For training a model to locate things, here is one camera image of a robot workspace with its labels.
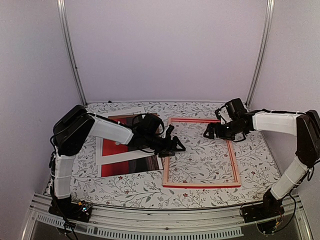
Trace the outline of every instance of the table surface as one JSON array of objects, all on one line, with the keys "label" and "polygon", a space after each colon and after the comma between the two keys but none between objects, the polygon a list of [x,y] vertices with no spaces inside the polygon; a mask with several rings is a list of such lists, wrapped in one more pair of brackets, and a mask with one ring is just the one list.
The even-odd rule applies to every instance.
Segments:
[{"label": "table surface", "polygon": [[[215,119],[215,110],[222,103],[212,102],[117,102],[117,103],[91,103],[87,106],[89,112],[102,114],[144,107],[147,113],[158,113],[164,124],[168,117],[206,118]],[[202,147],[198,153],[198,160],[192,160],[192,167],[198,169],[186,181],[203,181],[204,161],[208,153],[219,148],[219,142],[208,144],[208,141],[194,141],[193,149]],[[97,177],[96,166],[96,138],[88,137],[80,153],[76,156],[72,169],[71,195],[74,200],[85,200],[94,204],[123,206],[132,208],[150,209],[194,209],[212,208],[238,205],[262,200],[263,194],[280,177],[279,170],[273,160],[268,147],[261,135],[251,132],[245,141],[233,143],[236,162],[240,173],[242,186],[238,188],[219,189],[179,189],[165,188],[163,183],[163,170],[127,174],[122,176]],[[188,163],[186,156],[182,157],[175,168],[177,179],[183,176],[184,167]],[[214,172],[216,179],[228,172],[228,165]]]}]

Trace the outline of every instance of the robotic arm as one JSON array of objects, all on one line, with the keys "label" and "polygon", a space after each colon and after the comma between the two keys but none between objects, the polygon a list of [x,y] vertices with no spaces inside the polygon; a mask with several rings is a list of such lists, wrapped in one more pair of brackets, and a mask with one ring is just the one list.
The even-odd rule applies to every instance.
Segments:
[{"label": "robotic arm", "polygon": [[[226,108],[228,115],[221,110]],[[221,123],[210,123],[204,137],[240,142],[250,131],[273,131],[297,137],[297,151],[291,165],[264,195],[263,203],[242,208],[245,222],[258,221],[283,213],[282,200],[297,187],[320,158],[320,118],[315,110],[307,112],[269,111],[248,112],[240,98],[227,102],[215,111]],[[242,134],[241,140],[236,135]]]},{"label": "robotic arm", "polygon": [[[160,125],[163,136],[160,136],[161,133],[156,133]],[[89,221],[90,205],[84,202],[71,203],[70,195],[73,163],[87,136],[108,139],[144,152],[142,148],[149,147],[155,155],[166,157],[186,150],[177,136],[171,138],[173,129],[174,127],[169,125],[165,131],[163,121],[153,114],[147,113],[137,123],[133,122],[132,126],[127,126],[89,113],[81,105],[75,106],[54,125],[53,136],[50,139],[54,152],[49,165],[53,179],[52,204],[49,212],[67,219]]]}]

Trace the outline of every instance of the gray leaf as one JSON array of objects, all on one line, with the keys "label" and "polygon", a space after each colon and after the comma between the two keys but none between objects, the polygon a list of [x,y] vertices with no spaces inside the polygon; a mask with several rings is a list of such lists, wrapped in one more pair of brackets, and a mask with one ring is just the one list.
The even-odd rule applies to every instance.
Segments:
[{"label": "gray leaf", "polygon": [[145,203],[149,202],[150,200],[151,200],[151,197],[148,196],[148,197],[146,198],[146,200],[145,200]]}]

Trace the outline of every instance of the floral tablecloth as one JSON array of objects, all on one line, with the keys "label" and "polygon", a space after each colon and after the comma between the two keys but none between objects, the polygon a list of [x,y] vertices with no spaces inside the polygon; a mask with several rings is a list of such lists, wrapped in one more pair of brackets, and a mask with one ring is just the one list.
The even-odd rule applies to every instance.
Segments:
[{"label": "floral tablecloth", "polygon": [[[102,114],[141,106],[147,113],[158,113],[167,124],[168,117],[214,119],[216,118],[215,110],[222,104],[212,102],[92,103],[87,106],[87,110]],[[181,136],[182,143],[186,145],[188,141],[192,141],[187,136],[183,136],[182,132],[176,134]],[[221,141],[204,138],[199,143],[198,141],[192,142],[193,150],[198,152],[197,160],[187,156],[188,153],[177,154],[171,162],[170,179],[174,182],[208,183],[217,179],[221,179],[222,182],[231,181],[232,175],[228,163],[213,164],[210,162],[213,158],[208,158],[208,151],[211,151],[213,156],[220,154],[227,156]],[[241,187],[164,188],[162,187],[162,170],[97,177],[96,138],[89,136],[73,164],[71,195],[74,200],[86,200],[95,204],[150,209],[212,208],[262,200],[264,192],[280,177],[264,139],[259,132],[255,131],[250,133],[245,141],[233,143],[233,149],[240,172]],[[190,171],[186,171],[185,168],[194,168],[195,171],[188,175],[186,172],[190,173]]]}]

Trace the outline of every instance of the picture frame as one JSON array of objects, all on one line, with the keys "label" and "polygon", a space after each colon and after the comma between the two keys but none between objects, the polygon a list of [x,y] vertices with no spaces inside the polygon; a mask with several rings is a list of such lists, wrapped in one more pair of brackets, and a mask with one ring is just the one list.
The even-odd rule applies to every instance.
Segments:
[{"label": "picture frame", "polygon": [[[206,119],[206,118],[185,118],[185,117],[169,117],[168,125],[172,123],[219,123],[218,119]],[[169,164],[170,157],[164,158],[163,169],[163,187],[164,188],[181,188],[181,189],[219,189],[219,188],[239,188],[241,187],[241,179],[236,161],[235,152],[233,149],[232,141],[226,140],[228,154],[230,157],[230,163],[234,182],[225,183],[187,183],[187,182],[169,182]]]}]

